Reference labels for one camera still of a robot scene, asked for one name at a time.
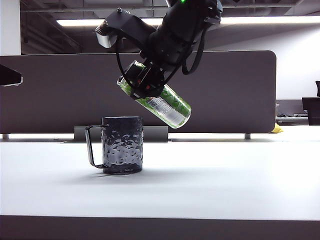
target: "ceiling light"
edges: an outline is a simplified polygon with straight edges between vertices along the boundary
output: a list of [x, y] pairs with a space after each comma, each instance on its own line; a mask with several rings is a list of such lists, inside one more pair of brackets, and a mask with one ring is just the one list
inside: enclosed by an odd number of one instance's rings
[[223, 17], [221, 24], [316, 24], [320, 16]]
[[[142, 18], [149, 25], [158, 26], [162, 17]], [[97, 27], [103, 19], [57, 20], [63, 27]], [[223, 17], [221, 24], [313, 24], [320, 23], [320, 16], [253, 16], [253, 17]]]
[[[158, 26], [162, 23], [163, 18], [141, 18], [146, 24]], [[74, 19], [74, 20], [57, 20], [56, 22], [63, 27], [97, 27], [104, 19]]]

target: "metal handle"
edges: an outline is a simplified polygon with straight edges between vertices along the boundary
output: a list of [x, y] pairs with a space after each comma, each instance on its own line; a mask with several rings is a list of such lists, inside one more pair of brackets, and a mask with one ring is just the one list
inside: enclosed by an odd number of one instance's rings
[[88, 149], [88, 157], [89, 157], [89, 162], [92, 166], [96, 167], [97, 169], [105, 169], [108, 168], [108, 166], [104, 165], [104, 164], [100, 164], [100, 165], [96, 165], [95, 161], [94, 161], [94, 154], [92, 151], [92, 143], [91, 143], [91, 136], [90, 136], [90, 129], [92, 128], [102, 128], [104, 127], [103, 125], [99, 125], [99, 126], [87, 126], [85, 128], [85, 140], [86, 140], [86, 146]]

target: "glass mug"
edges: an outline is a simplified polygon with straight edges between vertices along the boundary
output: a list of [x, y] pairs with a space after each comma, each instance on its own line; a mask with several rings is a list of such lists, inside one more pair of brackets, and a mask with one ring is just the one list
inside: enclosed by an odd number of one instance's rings
[[[92, 150], [90, 129], [102, 129], [103, 164], [96, 165]], [[140, 172], [143, 163], [144, 126], [141, 116], [104, 117], [102, 125], [87, 126], [85, 138], [89, 162], [110, 175]]]

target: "yellow object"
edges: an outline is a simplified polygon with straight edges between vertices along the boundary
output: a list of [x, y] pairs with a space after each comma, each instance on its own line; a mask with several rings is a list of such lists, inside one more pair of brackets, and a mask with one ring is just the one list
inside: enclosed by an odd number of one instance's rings
[[271, 134], [278, 134], [278, 133], [282, 133], [282, 132], [283, 132], [282, 128], [276, 123]]

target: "table surface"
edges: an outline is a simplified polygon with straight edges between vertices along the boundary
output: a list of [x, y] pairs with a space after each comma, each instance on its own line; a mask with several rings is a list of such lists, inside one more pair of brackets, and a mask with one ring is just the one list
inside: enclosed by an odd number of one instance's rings
[[[0, 213], [320, 220], [320, 126], [283, 129], [251, 140], [170, 134], [190, 141], [145, 143], [143, 171], [126, 176], [90, 166], [84, 143], [0, 142]], [[101, 144], [93, 148], [101, 159]]]

